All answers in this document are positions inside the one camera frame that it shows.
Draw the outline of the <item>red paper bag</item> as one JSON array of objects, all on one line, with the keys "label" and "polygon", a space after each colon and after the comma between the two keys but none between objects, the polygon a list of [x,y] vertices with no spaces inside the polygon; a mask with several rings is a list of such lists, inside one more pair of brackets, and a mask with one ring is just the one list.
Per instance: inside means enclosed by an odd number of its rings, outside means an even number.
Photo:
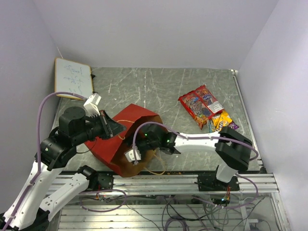
[{"label": "red paper bag", "polygon": [[139,174],[154,157],[155,151],[146,151],[141,161],[134,165],[125,157],[125,152],[132,148],[132,138],[138,126],[145,122],[162,123],[159,114],[136,104],[130,104],[120,111],[113,120],[124,125],[126,130],[108,140],[97,138],[85,145],[93,156],[118,175],[128,178]]}]

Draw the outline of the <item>silver blue snack packet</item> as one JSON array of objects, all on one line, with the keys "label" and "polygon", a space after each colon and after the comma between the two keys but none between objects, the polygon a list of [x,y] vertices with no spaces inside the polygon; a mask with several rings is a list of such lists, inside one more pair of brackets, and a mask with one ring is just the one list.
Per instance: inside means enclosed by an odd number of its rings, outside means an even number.
[{"label": "silver blue snack packet", "polygon": [[216,126],[211,119],[207,121],[207,128],[209,133],[215,132]]}]

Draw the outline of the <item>large red snack bag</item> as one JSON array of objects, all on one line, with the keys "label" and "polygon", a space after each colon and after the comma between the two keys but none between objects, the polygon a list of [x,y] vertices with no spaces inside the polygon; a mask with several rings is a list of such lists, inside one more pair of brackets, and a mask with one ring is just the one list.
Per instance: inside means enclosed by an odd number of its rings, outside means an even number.
[{"label": "large red snack bag", "polygon": [[194,119],[200,129],[203,129],[209,119],[224,110],[224,107],[206,85],[201,85],[195,90],[180,96],[178,101]]}]

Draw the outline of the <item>yellow candy packet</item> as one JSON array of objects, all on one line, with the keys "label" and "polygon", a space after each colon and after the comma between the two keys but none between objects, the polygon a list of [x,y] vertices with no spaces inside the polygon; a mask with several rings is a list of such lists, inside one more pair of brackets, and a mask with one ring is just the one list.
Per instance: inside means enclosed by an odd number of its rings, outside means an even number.
[{"label": "yellow candy packet", "polygon": [[227,127],[231,122],[232,119],[229,114],[223,110],[220,114],[216,114],[211,118],[212,127],[211,131],[221,131],[223,127]]}]

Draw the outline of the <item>purple candy packet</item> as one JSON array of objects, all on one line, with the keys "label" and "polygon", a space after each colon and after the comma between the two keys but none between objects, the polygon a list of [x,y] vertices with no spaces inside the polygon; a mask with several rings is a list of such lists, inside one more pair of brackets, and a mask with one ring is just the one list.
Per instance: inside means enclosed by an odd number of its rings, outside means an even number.
[{"label": "purple candy packet", "polygon": [[237,130],[239,128],[239,126],[234,121],[229,123],[228,127],[232,128],[233,130]]}]

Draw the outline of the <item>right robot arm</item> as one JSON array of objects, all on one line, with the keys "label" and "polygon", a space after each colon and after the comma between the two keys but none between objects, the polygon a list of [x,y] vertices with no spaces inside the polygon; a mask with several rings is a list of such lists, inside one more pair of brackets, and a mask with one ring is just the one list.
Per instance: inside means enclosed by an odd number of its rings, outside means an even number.
[{"label": "right robot arm", "polygon": [[248,169],[251,153],[256,151],[248,138],[230,127],[206,134],[185,134],[158,122],[146,122],[134,132],[131,149],[125,153],[125,157],[137,165],[145,159],[147,151],[155,149],[168,154],[193,151],[216,153],[222,159],[222,164],[212,178],[212,185],[219,191],[229,185],[236,173]]}]

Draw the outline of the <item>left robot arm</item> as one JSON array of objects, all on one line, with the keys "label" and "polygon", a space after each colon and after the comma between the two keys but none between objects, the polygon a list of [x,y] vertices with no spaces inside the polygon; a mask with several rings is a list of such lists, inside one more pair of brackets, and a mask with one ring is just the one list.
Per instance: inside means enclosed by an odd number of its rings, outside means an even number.
[{"label": "left robot arm", "polygon": [[77,194],[98,186],[98,173],[84,165],[73,178],[53,194],[47,191],[77,154],[77,146],[97,138],[108,140],[126,127],[104,111],[86,116],[81,107],[69,107],[59,117],[59,126],[43,140],[35,156],[30,175],[11,207],[0,216],[1,230],[45,231],[55,215]]}]

